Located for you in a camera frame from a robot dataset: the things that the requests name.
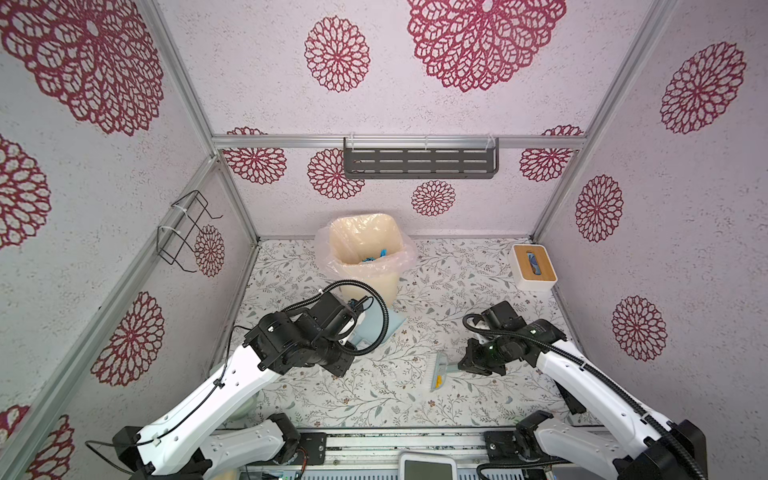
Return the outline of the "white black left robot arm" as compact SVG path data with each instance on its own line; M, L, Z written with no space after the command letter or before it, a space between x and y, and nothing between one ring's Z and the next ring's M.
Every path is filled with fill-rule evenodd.
M284 465L301 441L286 415L245 429L221 432L220 426L293 369L320 366L343 376L355 358L383 343L388 328L383 297L354 279L269 313L178 405L144 427L118 431L107 444L117 457L111 465L132 479L212 479L252 462Z

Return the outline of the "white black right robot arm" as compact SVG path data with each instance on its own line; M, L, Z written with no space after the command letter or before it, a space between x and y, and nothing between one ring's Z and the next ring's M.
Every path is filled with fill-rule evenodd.
M550 377L569 409L591 413L609 437L572 427L537 410L511 431L485 434L491 469L542 471L574 464L602 479L705 479L704 433L692 422L674 422L651 409L590 362L565 333L545 319L525 322L508 302L463 317L473 332L458 368L480 376L503 376L520 361Z

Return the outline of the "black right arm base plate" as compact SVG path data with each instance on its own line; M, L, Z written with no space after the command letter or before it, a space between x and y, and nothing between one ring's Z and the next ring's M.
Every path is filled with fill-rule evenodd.
M525 429L486 431L483 440L491 462L533 463L541 458L535 437Z

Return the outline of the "cream trash bin with bag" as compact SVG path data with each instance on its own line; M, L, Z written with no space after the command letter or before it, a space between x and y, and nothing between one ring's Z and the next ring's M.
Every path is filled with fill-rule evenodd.
M387 249L387 256L361 263ZM396 220L384 213L340 217L317 231L314 237L317 267L333 280L366 283L394 305L401 276L418 263L418 249Z

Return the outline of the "pale blue plastic dustpan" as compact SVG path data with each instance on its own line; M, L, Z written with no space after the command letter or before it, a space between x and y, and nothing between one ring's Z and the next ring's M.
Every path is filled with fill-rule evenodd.
M390 308L386 309L389 323L386 329L383 342L386 342L391 336L405 323L404 315ZM363 349L372 345L381 333L383 325L383 313L378 304L374 304L364 312L364 317L358 320L354 331L347 337L347 343Z

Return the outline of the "blue paper scrap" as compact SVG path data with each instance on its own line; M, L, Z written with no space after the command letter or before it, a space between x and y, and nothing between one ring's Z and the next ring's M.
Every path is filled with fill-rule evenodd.
M384 257L386 257L386 256L387 256L387 253L388 253L388 250L387 250L387 249L381 249L381 250L380 250L380 252L379 252L378 254L375 254L375 255L371 255L371 256L367 256L367 257L365 257L365 258L364 258L364 259L361 261L361 263L374 262L374 261L376 261L376 260L378 260L378 259L380 259L380 258L384 258Z

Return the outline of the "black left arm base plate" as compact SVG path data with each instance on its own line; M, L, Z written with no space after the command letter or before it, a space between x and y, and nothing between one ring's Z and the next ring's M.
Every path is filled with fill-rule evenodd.
M296 440L286 443L286 457L282 465L319 466L325 463L328 434L326 432L301 433Z

